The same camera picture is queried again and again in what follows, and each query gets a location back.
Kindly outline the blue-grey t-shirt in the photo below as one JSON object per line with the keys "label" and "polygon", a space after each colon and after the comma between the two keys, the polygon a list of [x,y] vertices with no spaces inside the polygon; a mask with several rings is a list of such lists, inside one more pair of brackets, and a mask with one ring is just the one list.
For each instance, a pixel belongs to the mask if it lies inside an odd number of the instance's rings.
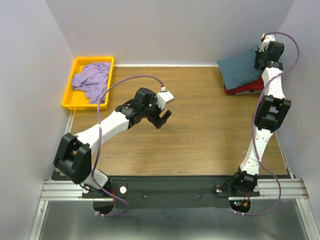
{"label": "blue-grey t-shirt", "polygon": [[255,68],[258,49],[256,44],[249,50],[217,61],[223,84],[228,91],[250,84],[262,75],[263,71]]}

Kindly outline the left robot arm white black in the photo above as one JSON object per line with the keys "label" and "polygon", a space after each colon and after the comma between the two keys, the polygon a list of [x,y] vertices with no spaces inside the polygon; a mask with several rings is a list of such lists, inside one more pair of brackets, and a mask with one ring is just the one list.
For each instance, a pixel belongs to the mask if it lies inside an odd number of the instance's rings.
{"label": "left robot arm white black", "polygon": [[92,155],[100,154],[101,146],[112,137],[126,131],[147,119],[156,129],[160,129],[171,116],[166,106],[174,100],[165,87],[155,93],[141,87],[134,98],[118,106],[107,118],[99,119],[92,127],[75,135],[62,136],[53,165],[76,185],[87,185],[111,196],[108,191],[109,177],[92,163]]}

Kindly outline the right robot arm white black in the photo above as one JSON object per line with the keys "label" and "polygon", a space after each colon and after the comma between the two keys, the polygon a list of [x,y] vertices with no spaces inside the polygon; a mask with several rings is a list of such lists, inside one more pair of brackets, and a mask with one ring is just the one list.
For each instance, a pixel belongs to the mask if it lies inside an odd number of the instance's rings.
{"label": "right robot arm white black", "polygon": [[246,156],[230,185],[236,196],[252,193],[258,185],[259,170],[264,152],[274,132],[282,125],[291,101],[283,93],[283,65],[279,59],[284,52],[283,43],[265,39],[255,51],[254,67],[262,70],[264,88],[258,100],[252,120],[252,138]]}

